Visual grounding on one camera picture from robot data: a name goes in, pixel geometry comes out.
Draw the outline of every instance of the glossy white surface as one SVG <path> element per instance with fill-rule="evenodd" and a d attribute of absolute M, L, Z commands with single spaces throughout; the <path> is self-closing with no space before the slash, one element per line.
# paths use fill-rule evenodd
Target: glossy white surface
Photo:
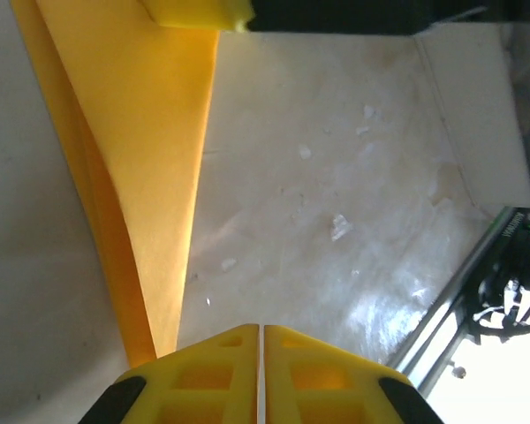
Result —
<path fill-rule="evenodd" d="M 384 360 L 486 226 L 444 146 L 411 41 L 226 34 L 179 343 L 280 323 Z M 352 229 L 332 241 L 336 214 Z M 125 369 L 86 219 L 0 2 L 0 423 L 77 422 Z"/>

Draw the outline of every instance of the small white scrap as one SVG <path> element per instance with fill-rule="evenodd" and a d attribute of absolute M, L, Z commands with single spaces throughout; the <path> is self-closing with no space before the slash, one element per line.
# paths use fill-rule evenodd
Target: small white scrap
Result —
<path fill-rule="evenodd" d="M 371 119 L 375 117 L 375 108 L 373 106 L 369 106 L 368 104 L 363 106 L 363 117 L 365 119 Z"/>
<path fill-rule="evenodd" d="M 230 269 L 236 266 L 238 260 L 236 258 L 228 258 L 222 261 L 222 272 L 228 272 Z"/>
<path fill-rule="evenodd" d="M 299 144 L 299 155 L 300 159 L 307 161 L 312 157 L 312 151 L 306 144 Z"/>
<path fill-rule="evenodd" d="M 331 228 L 332 241 L 340 240 L 351 230 L 353 230 L 353 224 L 345 219 L 345 216 L 342 214 L 334 215 Z"/>
<path fill-rule="evenodd" d="M 363 134 L 367 134 L 369 130 L 370 128 L 368 126 L 358 126 L 355 130 L 355 133 L 358 135 L 358 137 L 361 137 Z"/>

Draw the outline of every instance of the yellow foam sheet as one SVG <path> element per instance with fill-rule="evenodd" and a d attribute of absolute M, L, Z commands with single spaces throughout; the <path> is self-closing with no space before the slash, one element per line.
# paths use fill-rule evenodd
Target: yellow foam sheet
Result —
<path fill-rule="evenodd" d="M 11 0 L 82 199 L 128 359 L 176 348 L 217 32 L 137 0 Z"/>

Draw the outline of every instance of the yellow plastic part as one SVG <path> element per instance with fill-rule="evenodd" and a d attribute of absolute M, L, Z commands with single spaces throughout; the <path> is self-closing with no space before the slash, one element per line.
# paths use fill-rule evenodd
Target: yellow plastic part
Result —
<path fill-rule="evenodd" d="M 250 0 L 141 0 L 164 27 L 246 31 L 254 18 Z"/>
<path fill-rule="evenodd" d="M 255 424 L 259 326 L 243 325 L 123 374 L 145 389 L 122 424 Z"/>
<path fill-rule="evenodd" d="M 281 326 L 265 326 L 268 424 L 401 424 L 379 387 L 397 371 Z"/>
<path fill-rule="evenodd" d="M 134 367 L 176 348 L 217 32 L 137 0 L 11 0 Z"/>

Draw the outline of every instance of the yellow foam block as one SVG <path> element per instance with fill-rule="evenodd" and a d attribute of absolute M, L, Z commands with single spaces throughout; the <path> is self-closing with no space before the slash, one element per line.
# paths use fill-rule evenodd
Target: yellow foam block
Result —
<path fill-rule="evenodd" d="M 164 27 L 245 31 L 254 17 L 250 0 L 141 0 Z"/>
<path fill-rule="evenodd" d="M 263 355 L 268 424 L 403 422 L 379 384 L 410 386 L 395 370 L 281 326 L 265 326 Z"/>
<path fill-rule="evenodd" d="M 95 235 L 128 359 L 176 348 L 217 32 L 136 0 L 11 0 Z"/>
<path fill-rule="evenodd" d="M 255 424 L 259 326 L 243 325 L 122 375 L 146 380 L 122 424 Z"/>

